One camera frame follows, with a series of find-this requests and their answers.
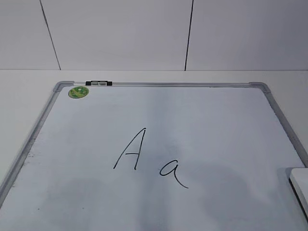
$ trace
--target white object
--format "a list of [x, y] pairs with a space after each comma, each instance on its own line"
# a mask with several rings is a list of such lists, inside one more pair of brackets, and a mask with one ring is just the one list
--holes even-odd
[[0, 31], [0, 69], [59, 69], [38, 0], [0, 1]]
[[187, 70], [307, 70], [308, 1], [194, 0]]
[[184, 70], [187, 0], [43, 0], [63, 70]]
[[[259, 89], [90, 87], [79, 100], [69, 90], [0, 210], [2, 229], [307, 229], [285, 173], [303, 164]], [[113, 169], [143, 127], [137, 170], [134, 155]], [[188, 189], [158, 174], [173, 159]]]
[[308, 169], [293, 168], [290, 174], [290, 181], [293, 185], [299, 203], [301, 203], [306, 216], [308, 214]]

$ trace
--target whiteboard eraser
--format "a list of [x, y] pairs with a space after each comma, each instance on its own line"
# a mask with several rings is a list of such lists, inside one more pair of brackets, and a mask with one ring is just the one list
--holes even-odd
[[308, 168], [293, 168], [290, 174], [289, 182], [305, 214], [305, 217], [308, 220]]

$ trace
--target white table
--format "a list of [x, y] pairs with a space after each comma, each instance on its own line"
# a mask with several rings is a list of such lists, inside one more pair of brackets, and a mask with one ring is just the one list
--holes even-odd
[[[29, 135], [54, 85], [62, 80], [114, 82], [264, 82], [308, 150], [308, 71], [0, 70], [0, 181]], [[300, 169], [295, 177], [308, 177]], [[301, 187], [308, 196], [308, 187]]]

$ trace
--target gray plastic corner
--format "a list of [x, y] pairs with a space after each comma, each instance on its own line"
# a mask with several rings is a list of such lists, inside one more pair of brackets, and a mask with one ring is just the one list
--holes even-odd
[[70, 87], [74, 85], [74, 81], [60, 81], [57, 82], [52, 91], [58, 92], [61, 91], [64, 87]]
[[264, 93], [270, 93], [270, 88], [268, 87], [267, 84], [263, 83], [263, 82], [249, 82], [249, 84], [253, 87], [253, 88], [259, 88], [261, 89], [261, 91], [263, 91]]

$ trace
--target whiteboard frame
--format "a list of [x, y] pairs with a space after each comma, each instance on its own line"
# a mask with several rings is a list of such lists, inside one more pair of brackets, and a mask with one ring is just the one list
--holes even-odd
[[74, 82], [74, 81], [61, 81], [58, 82], [53, 88], [52, 94], [43, 108], [40, 116], [38, 117], [34, 127], [32, 128], [30, 135], [24, 143], [22, 149], [18, 153], [17, 157], [13, 161], [8, 173], [6, 174], [1, 186], [0, 186], [0, 208], [5, 200], [5, 197], [9, 193], [13, 186], [18, 173], [24, 161], [30, 152], [34, 141], [36, 140], [44, 122], [51, 111], [58, 95], [64, 87], [72, 86], [96, 86], [96, 87], [208, 87], [208, 88], [259, 88], [267, 98], [271, 108], [279, 119], [284, 131], [289, 137], [292, 145], [294, 146], [301, 161], [308, 167], [308, 155], [301, 144], [299, 138], [295, 134], [288, 120], [284, 116], [282, 110], [275, 101], [269, 87], [263, 82], [249, 82], [249, 83], [116, 83], [109, 81], [87, 81], [87, 82]]

